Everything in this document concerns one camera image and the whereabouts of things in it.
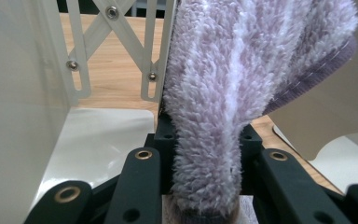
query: white panel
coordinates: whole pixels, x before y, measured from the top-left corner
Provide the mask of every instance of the white panel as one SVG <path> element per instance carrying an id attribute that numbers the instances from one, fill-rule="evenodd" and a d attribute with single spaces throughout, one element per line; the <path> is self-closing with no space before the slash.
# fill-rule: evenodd
<path id="1" fill-rule="evenodd" d="M 345 136 L 323 147 L 310 164 L 342 192 L 358 184 L 358 146 Z"/>
<path id="2" fill-rule="evenodd" d="M 95 188 L 119 175 L 127 154 L 143 147 L 153 132 L 150 111 L 72 109 L 34 201 L 66 180 L 87 181 Z"/>
<path id="3" fill-rule="evenodd" d="M 69 109 L 57 22 L 54 0 L 0 0 L 1 224 L 25 219 Z"/>

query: screw hole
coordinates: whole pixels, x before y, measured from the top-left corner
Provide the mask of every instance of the screw hole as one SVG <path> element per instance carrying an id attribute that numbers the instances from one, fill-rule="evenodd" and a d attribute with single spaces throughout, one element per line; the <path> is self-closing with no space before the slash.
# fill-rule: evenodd
<path id="1" fill-rule="evenodd" d="M 315 212 L 313 214 L 313 216 L 316 218 L 316 220 L 318 220 L 320 223 L 323 223 L 323 224 L 332 224 L 334 223 L 334 220 L 329 216 L 327 215 L 326 213 L 324 212 Z"/>
<path id="2" fill-rule="evenodd" d="M 152 157 L 153 153 L 148 150 L 142 150 L 135 154 L 135 158 L 138 160 L 147 160 Z"/>
<path id="3" fill-rule="evenodd" d="M 275 161 L 287 161 L 287 156 L 281 152 L 271 152 L 269 156 L 274 159 Z"/>
<path id="4" fill-rule="evenodd" d="M 130 209 L 123 214 L 123 219 L 126 222 L 133 222 L 136 221 L 140 215 L 141 214 L 137 209 Z"/>
<path id="5" fill-rule="evenodd" d="M 54 196 L 57 203 L 69 203 L 80 195 L 80 188 L 75 186 L 60 189 Z"/>
<path id="6" fill-rule="evenodd" d="M 252 139 L 252 136 L 251 136 L 251 135 L 245 135 L 245 136 L 243 137 L 243 139 L 251 140 L 251 139 Z"/>

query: fuzzy fabric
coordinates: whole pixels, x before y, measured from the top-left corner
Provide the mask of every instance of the fuzzy fabric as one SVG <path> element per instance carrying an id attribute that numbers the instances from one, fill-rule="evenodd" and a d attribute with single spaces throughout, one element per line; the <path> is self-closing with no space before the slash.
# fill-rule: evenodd
<path id="1" fill-rule="evenodd" d="M 357 23 L 352 0 L 178 3 L 163 92 L 178 136 L 168 223 L 248 216 L 241 130 L 346 62 Z"/>

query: wooden table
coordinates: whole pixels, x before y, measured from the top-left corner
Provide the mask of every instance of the wooden table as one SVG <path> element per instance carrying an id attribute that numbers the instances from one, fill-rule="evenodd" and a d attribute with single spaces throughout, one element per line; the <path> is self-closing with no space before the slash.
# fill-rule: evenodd
<path id="1" fill-rule="evenodd" d="M 91 15 L 82 16 L 84 29 L 89 26 L 93 18 L 94 16 Z M 62 14 L 61 19 L 66 43 L 69 47 L 68 51 L 70 51 L 73 46 L 73 40 L 69 19 L 66 14 Z M 141 43 L 143 43 L 145 19 L 128 18 L 128 21 L 134 32 L 141 39 Z M 157 20 L 156 23 L 157 36 L 153 48 L 154 61 L 158 58 L 162 23 L 163 20 Z M 110 34 L 89 59 L 89 75 L 92 95 L 87 99 L 80 100 L 79 107 L 146 109 L 153 112 L 156 120 L 158 104 L 146 102 L 141 99 L 141 72 L 114 34 Z M 252 125 L 263 138 L 264 147 L 274 147 L 290 152 L 298 159 L 317 183 L 339 192 L 338 189 L 319 174 L 309 163 L 304 161 L 272 131 L 274 124 L 268 116 L 255 119 Z"/>

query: bolt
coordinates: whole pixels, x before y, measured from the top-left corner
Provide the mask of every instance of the bolt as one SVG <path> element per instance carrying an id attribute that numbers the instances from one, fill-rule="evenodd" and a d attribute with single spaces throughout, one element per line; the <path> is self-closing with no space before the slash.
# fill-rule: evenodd
<path id="1" fill-rule="evenodd" d="M 118 19 L 118 10 L 116 7 L 107 7 L 105 13 L 109 20 L 115 21 Z"/>
<path id="2" fill-rule="evenodd" d="M 72 72 L 77 72 L 79 70 L 79 64 L 75 61 L 66 62 L 66 67 L 68 67 Z"/>
<path id="3" fill-rule="evenodd" d="M 149 78 L 149 81 L 151 81 L 151 82 L 155 82 L 156 80 L 157 80 L 157 74 L 156 73 L 149 73 L 149 76 L 148 76 L 148 78 Z"/>

